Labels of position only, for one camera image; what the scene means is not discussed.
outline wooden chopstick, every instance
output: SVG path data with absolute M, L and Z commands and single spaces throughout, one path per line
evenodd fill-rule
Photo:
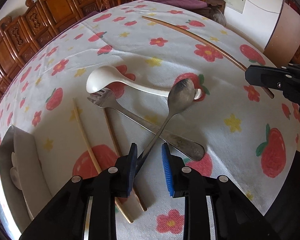
M 93 162 L 93 165 L 94 167 L 96 168 L 98 174 L 100 174 L 102 172 L 101 168 L 100 168 L 100 165 L 96 159 L 96 157 L 94 156 L 93 154 L 93 151 L 91 149 L 91 146 L 90 146 L 90 143 L 88 141 L 88 138 L 87 138 L 87 135 L 84 131 L 84 128 L 82 126 L 82 123 L 81 123 L 81 120 L 80 120 L 80 117 L 79 117 L 79 114 L 78 114 L 78 109 L 77 109 L 77 105 L 74 101 L 74 98 L 72 99 L 72 102 L 73 102 L 73 110 L 74 110 L 74 116 L 75 116 L 75 119 L 77 120 L 77 124 L 79 126 L 79 130 L 81 132 L 81 135 L 82 135 L 82 138 L 84 140 L 84 143 L 86 144 L 86 147 L 87 147 L 87 150 L 88 150 L 88 153 L 90 155 L 90 158 Z M 117 206 L 117 208 L 120 210 L 120 212 L 122 213 L 122 215 L 126 218 L 126 220 L 129 222 L 129 223 L 132 223 L 133 222 L 133 219 L 130 217 L 130 215 L 125 212 L 123 209 L 122 209 L 122 204 L 120 203 L 119 199 L 117 197 L 114 198 L 114 202 Z
M 107 125 L 108 125 L 108 129 L 109 129 L 109 132 L 110 132 L 110 135 L 111 135 L 111 139 L 112 139 L 112 142 L 113 142 L 115 151 L 116 151 L 117 155 L 118 155 L 119 157 L 121 157 L 121 156 L 122 156 L 122 152 L 121 152 L 121 150 L 120 150 L 118 140 L 117 140 L 117 138 L 115 137 L 114 129 L 113 129 L 111 123 L 110 123 L 110 120 L 109 120 L 109 117 L 108 117 L 108 114 L 107 114 L 107 111 L 106 111 L 105 108 L 103 109 L 103 112 L 104 112 L 104 114 L 105 114 L 106 122 L 107 122 Z M 142 209 L 143 211 L 147 211 L 147 207 L 146 207 L 145 203 L 142 201 L 142 199 L 140 198 L 140 195 L 139 195 L 139 193 L 138 193 L 138 190 L 136 189 L 135 186 L 133 186 L 133 188 L 132 188 L 132 193 L 133 193 L 133 195 L 136 197 L 136 200 L 138 201 L 138 203 L 139 203 L 141 209 Z
M 240 68 L 241 70 L 243 71 L 246 71 L 247 68 L 245 67 L 245 65 L 243 65 L 242 63 L 240 63 L 239 61 L 237 61 L 234 57 L 232 57 L 229 53 L 225 52 L 223 49 L 219 48 L 218 46 L 214 45 L 213 43 L 211 43 L 210 41 L 207 41 L 206 39 L 190 32 L 190 31 L 187 31 L 185 29 L 182 29 L 178 26 L 175 26 L 173 24 L 170 24 L 170 23 L 167 23 L 167 22 L 164 22 L 164 21 L 161 21 L 161 20 L 157 20 L 157 19 L 153 19 L 153 18 L 150 18 L 150 17 L 146 17 L 146 16 L 142 16 L 143 19 L 146 19 L 148 21 L 151 21 L 151 22 L 155 22 L 155 23 L 158 23 L 160 25 L 163 25 L 163 26 L 166 26 L 168 28 L 171 28 L 177 32 L 180 32 L 180 33 L 183 33 L 203 44 L 206 44 L 206 45 L 209 45 L 211 47 L 213 47 L 216 51 L 220 52 L 225 58 L 227 58 L 228 60 L 230 60 L 233 64 L 235 64 L 238 68 Z M 270 98 L 274 98 L 274 94 L 269 90 L 269 88 L 265 88 L 265 87 L 261 87 L 266 93 L 267 95 L 270 97 Z

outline purple cushion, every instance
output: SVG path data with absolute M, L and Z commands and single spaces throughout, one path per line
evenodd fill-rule
M 147 1 L 164 3 L 164 4 L 172 5 L 186 10 L 202 9 L 208 6 L 206 2 L 200 0 L 147 0 Z

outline white tablecloth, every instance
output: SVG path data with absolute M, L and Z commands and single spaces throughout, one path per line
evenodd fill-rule
M 179 25 L 219 46 L 245 66 L 274 66 L 246 40 L 198 14 L 148 1 L 134 1 L 69 29 L 42 49 L 21 71 L 0 103 L 0 143 L 10 124 L 33 134 L 47 185 L 55 195 L 73 174 L 95 176 L 72 112 L 76 98 L 80 117 L 101 167 L 113 165 L 114 146 L 103 110 L 89 102 L 85 84 L 102 65 L 113 65 L 141 84 L 170 88 L 189 77 L 202 98 L 171 119 L 167 129 L 206 148 L 200 162 L 186 165 L 205 176 L 227 175 L 262 214 L 280 191 L 290 169 L 300 129 L 298 106 L 281 92 L 270 99 L 250 86 L 244 72 L 209 46 L 141 16 Z M 109 86 L 128 110 L 160 125 L 166 98 L 121 83 Z M 110 111 L 121 150 L 132 142 L 141 153 L 152 134 L 114 110 Z M 131 198 L 124 205 L 134 218 L 128 224 L 117 213 L 118 239 L 182 239 L 184 200 L 167 191 L 159 140 L 135 179 L 148 206 L 141 212 Z M 0 184 L 0 201 L 5 198 Z M 5 208 L 6 217 L 9 209 Z

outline metal spoon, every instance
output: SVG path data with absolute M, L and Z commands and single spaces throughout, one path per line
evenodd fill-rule
M 194 95 L 195 95 L 194 84 L 192 80 L 189 78 L 180 80 L 177 84 L 175 84 L 172 87 L 168 95 L 168 109 L 169 109 L 168 116 L 164 121 L 163 125 L 160 127 L 159 131 L 154 136 L 154 138 L 151 140 L 151 142 L 148 144 L 145 150 L 138 157 L 138 164 L 137 164 L 137 169 L 135 174 L 137 174 L 138 171 L 140 170 L 141 166 L 145 162 L 152 147 L 154 146 L 155 142 L 159 138 L 160 134 L 162 133 L 164 127 L 166 126 L 170 118 L 173 117 L 175 114 L 179 114 L 184 110 L 186 110 L 191 105 L 194 99 Z

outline white ceramic spoon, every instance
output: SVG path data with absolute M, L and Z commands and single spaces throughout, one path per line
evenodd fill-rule
M 168 97 L 170 92 L 170 90 L 156 89 L 140 85 L 129 78 L 126 78 L 113 66 L 102 66 L 92 71 L 88 77 L 86 89 L 90 94 L 95 93 L 112 82 L 121 82 L 135 89 L 161 97 Z M 194 99 L 199 99 L 201 95 L 201 89 L 196 89 Z

